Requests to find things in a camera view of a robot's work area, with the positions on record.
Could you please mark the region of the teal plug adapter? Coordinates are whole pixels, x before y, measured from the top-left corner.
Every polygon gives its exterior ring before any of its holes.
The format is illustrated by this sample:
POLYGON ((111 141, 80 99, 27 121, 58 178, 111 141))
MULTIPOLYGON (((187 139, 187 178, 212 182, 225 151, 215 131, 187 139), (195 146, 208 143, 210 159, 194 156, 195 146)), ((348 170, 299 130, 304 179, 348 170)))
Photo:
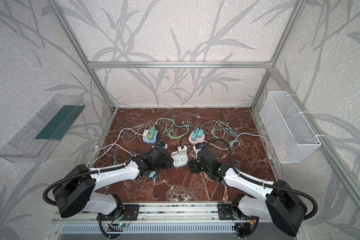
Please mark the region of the teal plug adapter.
POLYGON ((152 171, 148 177, 150 180, 156 180, 158 178, 158 172, 152 171))

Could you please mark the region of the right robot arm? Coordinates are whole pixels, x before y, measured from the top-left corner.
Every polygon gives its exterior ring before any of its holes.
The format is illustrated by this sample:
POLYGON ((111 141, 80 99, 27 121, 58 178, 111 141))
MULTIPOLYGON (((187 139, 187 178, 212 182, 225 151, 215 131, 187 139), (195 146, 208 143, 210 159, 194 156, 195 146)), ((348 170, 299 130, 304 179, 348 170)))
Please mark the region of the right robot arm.
POLYGON ((217 183, 245 192, 232 202, 239 219, 253 216, 271 220, 291 237, 297 235, 304 220, 318 211, 318 204, 310 195, 292 189, 285 181, 261 180, 239 171, 233 164, 220 163, 207 148, 199 150, 188 167, 191 173, 205 173, 217 183))

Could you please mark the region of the white power strip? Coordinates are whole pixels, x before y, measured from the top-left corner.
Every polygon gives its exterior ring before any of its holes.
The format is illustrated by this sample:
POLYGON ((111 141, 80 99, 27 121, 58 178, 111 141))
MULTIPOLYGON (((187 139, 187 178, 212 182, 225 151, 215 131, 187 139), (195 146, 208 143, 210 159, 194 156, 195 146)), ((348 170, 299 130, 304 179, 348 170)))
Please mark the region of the white power strip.
POLYGON ((175 168, 184 167, 188 163, 188 155, 186 153, 179 154, 178 152, 173 152, 171 158, 173 159, 173 167, 175 168))

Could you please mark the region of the white charger adapter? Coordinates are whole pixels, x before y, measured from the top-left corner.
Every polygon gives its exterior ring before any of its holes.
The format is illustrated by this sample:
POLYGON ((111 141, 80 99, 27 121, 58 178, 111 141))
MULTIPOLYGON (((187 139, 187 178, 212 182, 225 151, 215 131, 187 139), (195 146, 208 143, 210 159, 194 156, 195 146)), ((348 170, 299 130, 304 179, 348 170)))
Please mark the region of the white charger adapter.
POLYGON ((179 155, 187 155, 187 146, 180 146, 178 147, 178 154, 179 155))

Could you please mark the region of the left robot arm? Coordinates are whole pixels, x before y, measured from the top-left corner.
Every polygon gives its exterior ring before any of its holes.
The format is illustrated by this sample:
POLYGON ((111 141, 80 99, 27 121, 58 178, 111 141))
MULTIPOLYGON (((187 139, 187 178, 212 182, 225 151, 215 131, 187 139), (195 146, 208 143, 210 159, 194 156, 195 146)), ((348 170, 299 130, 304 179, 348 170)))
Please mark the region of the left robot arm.
POLYGON ((168 170, 173 161, 165 147, 156 146, 145 155, 119 165, 105 168, 78 165, 65 178, 48 186, 43 192, 43 200, 58 207, 61 218, 70 218, 81 212, 122 215, 125 212, 122 201, 117 196, 100 194, 98 189, 168 170))

